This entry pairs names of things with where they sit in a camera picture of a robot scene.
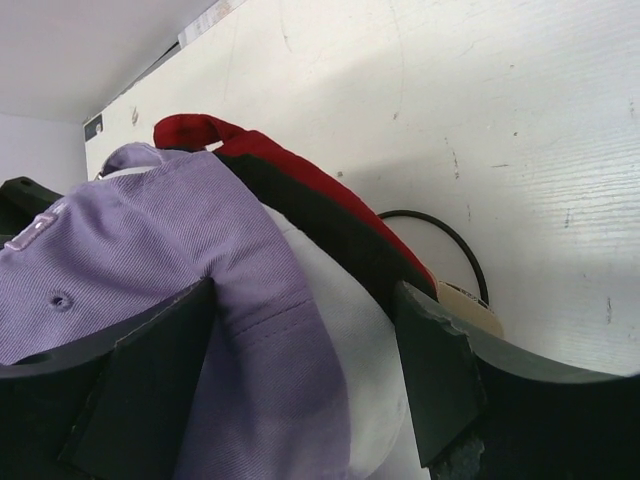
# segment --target ceiling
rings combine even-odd
[[[0,113],[81,123],[215,0],[0,0]]]

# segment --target embroidered logo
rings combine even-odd
[[[5,248],[13,250],[14,252],[21,252],[33,241],[44,233],[56,220],[58,220],[58,214],[65,208],[65,204],[56,206],[50,212],[44,212],[40,215],[36,215],[36,218],[31,222],[27,228],[18,234],[13,240],[4,244]]]

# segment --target black cable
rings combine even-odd
[[[382,220],[391,217],[410,217],[417,218],[418,220],[423,220],[432,225],[435,225],[444,233],[449,235],[454,242],[458,244],[458,246],[462,249],[464,254],[466,255],[469,263],[471,264],[471,268],[473,268],[473,273],[476,275],[476,281],[478,282],[478,288],[480,290],[480,299],[489,305],[489,289],[487,288],[487,281],[484,278],[484,273],[482,272],[482,267],[480,267],[480,262],[471,251],[467,242],[465,242],[462,237],[449,225],[444,223],[442,220],[437,219],[436,217],[432,217],[426,213],[416,212],[415,210],[391,210],[390,212],[384,212],[378,215]]]

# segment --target beige object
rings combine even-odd
[[[474,295],[448,283],[438,282],[438,301],[440,305],[461,319],[498,338],[504,337],[498,317]]]

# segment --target white wooden surface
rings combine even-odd
[[[514,343],[630,374],[639,27],[637,0],[250,0],[103,112],[89,177],[173,113],[261,130],[376,211],[456,228]],[[441,278],[476,290],[446,236],[390,224]]]

